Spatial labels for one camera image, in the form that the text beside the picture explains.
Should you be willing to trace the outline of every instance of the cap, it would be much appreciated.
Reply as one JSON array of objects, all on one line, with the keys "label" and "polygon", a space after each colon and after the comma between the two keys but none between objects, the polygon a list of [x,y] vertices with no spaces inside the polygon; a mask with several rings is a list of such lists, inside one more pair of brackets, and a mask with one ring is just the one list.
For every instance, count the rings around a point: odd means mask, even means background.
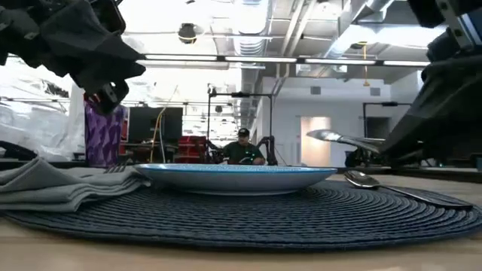
[{"label": "cap", "polygon": [[239,129],[238,136],[242,136],[242,137],[249,136],[249,130],[246,128]]}]

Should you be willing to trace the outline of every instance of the table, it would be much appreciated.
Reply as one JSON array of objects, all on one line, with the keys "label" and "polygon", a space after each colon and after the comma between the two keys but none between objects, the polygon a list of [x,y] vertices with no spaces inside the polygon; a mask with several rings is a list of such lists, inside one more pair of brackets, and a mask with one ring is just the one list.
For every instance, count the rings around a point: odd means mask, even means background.
[{"label": "table", "polygon": [[[449,194],[482,205],[482,185],[376,175],[384,184]],[[342,180],[335,175],[333,179]],[[27,230],[0,218],[0,270],[106,271],[472,271],[482,266],[482,233],[465,239],[373,251],[255,254],[91,242]]]}]

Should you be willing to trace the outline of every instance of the green shirt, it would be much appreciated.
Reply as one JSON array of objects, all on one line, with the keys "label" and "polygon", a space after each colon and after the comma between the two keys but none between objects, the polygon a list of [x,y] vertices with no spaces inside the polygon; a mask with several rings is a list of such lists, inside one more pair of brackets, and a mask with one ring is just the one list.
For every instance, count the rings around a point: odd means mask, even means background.
[{"label": "green shirt", "polygon": [[224,156],[229,157],[229,162],[238,164],[244,158],[250,158],[252,161],[256,158],[263,158],[263,154],[253,144],[242,146],[238,142],[231,142],[223,148]]}]

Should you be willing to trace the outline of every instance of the placemat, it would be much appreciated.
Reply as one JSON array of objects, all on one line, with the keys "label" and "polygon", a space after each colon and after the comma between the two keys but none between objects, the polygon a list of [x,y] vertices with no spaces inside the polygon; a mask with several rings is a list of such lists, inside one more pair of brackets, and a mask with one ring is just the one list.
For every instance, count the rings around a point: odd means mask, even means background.
[{"label": "placemat", "polygon": [[278,196],[142,189],[85,204],[76,213],[6,213],[27,227],[81,238],[281,251],[362,249],[466,236],[482,228],[481,214],[478,207],[437,208],[341,181]]}]

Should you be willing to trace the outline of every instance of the black screen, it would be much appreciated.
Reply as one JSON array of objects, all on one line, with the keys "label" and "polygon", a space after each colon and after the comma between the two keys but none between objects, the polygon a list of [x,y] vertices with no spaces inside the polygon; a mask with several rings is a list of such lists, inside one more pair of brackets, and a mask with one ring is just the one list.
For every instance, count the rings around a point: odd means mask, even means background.
[{"label": "black screen", "polygon": [[[129,141],[142,142],[152,139],[157,116],[162,110],[162,108],[130,108]],[[183,108],[166,108],[160,124],[163,140],[178,140],[181,138],[182,115]]]}]

